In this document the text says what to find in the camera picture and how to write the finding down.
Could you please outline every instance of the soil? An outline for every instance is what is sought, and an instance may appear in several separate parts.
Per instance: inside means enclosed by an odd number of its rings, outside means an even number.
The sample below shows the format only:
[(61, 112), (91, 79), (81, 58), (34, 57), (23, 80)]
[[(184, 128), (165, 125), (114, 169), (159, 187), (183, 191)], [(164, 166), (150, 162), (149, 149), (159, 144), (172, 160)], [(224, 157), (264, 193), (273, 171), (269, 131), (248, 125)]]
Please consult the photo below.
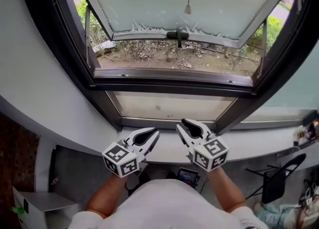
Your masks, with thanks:
[(102, 68), (160, 68), (182, 69), (213, 73), (227, 73), (240, 76), (251, 76), (260, 62), (259, 50), (254, 47), (246, 49), (241, 58), (232, 56), (237, 49), (225, 48), (219, 45), (209, 45), (206, 48), (221, 51), (222, 53), (207, 50), (205, 48), (192, 48), (184, 46), (182, 49), (167, 51), (165, 42), (160, 42), (152, 56), (134, 58), (132, 54), (124, 53), (123, 50), (115, 49), (98, 58)]

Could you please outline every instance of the chair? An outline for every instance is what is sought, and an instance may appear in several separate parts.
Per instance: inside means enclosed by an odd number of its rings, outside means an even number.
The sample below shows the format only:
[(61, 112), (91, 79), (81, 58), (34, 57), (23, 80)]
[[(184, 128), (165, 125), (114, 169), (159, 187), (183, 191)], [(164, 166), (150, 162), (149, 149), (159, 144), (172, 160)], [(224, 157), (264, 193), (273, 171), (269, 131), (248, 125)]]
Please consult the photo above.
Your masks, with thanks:
[(264, 177), (263, 185), (258, 188), (254, 193), (246, 198), (246, 200), (252, 196), (262, 194), (262, 203), (270, 203), (280, 197), (285, 193), (286, 179), (298, 168), (299, 165), (305, 160), (306, 154), (301, 154), (290, 160), (283, 167), (276, 167), (272, 165), (267, 165), (269, 168), (264, 170), (253, 171), (246, 169), (251, 173), (257, 174)]

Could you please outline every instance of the open window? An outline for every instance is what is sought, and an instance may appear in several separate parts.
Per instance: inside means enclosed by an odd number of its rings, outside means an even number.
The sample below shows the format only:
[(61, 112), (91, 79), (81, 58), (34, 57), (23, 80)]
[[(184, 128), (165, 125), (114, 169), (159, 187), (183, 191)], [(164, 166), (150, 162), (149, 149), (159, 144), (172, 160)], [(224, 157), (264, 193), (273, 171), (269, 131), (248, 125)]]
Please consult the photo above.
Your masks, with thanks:
[(116, 129), (175, 129), (190, 117), (222, 134), (298, 125), (313, 113), (262, 105), (316, 44), (316, 0), (26, 3), (62, 67)]

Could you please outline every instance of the white shirt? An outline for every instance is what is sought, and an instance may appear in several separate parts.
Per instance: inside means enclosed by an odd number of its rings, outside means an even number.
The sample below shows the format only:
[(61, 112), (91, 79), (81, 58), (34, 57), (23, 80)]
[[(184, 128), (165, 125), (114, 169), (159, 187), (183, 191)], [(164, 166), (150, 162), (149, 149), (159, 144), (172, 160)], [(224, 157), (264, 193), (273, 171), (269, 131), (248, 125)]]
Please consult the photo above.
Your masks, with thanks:
[(248, 207), (219, 210), (185, 183), (174, 179), (147, 182), (114, 214), (102, 219), (79, 212), (69, 229), (266, 229)]

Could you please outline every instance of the window frame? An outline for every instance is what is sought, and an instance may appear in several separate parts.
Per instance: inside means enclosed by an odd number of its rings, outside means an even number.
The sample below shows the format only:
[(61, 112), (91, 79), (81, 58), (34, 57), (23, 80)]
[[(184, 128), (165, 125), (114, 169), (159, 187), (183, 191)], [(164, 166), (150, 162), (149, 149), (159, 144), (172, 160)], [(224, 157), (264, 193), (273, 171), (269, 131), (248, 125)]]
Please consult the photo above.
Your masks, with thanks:
[[(238, 40), (230, 40), (224, 37), (202, 35), (196, 33), (189, 33), (187, 41), (205, 42), (219, 45), (227, 45), (228, 47), (241, 48), (247, 40), (255, 33), (258, 27), (263, 23), (267, 16), (271, 13), (274, 7), (280, 0), (267, 0), (258, 10), (255, 17), (251, 20), (248, 27), (243, 31)], [(86, 0), (90, 9), (94, 12), (95, 17), (104, 29), (107, 37), (112, 41), (131, 40), (131, 39), (168, 39), (165, 34), (159, 32), (114, 32), (109, 25), (107, 17), (101, 9), (98, 0)]]
[[(319, 38), (316, 0), (294, 3), (274, 45), (252, 78), (229, 74), (177, 71), (171, 69), (100, 70), (92, 47), (83, 55), (82, 23), (73, 0), (25, 0), (40, 34), (70, 79), (116, 129), (155, 126), (175, 129), (176, 120), (122, 117), (105, 91), (174, 93), (235, 97), (236, 101), (216, 121), (205, 121), (217, 134), (229, 130), (265, 129), (305, 123), (298, 120), (242, 122), (262, 106), (298, 70)], [(317, 111), (311, 113), (318, 117)]]

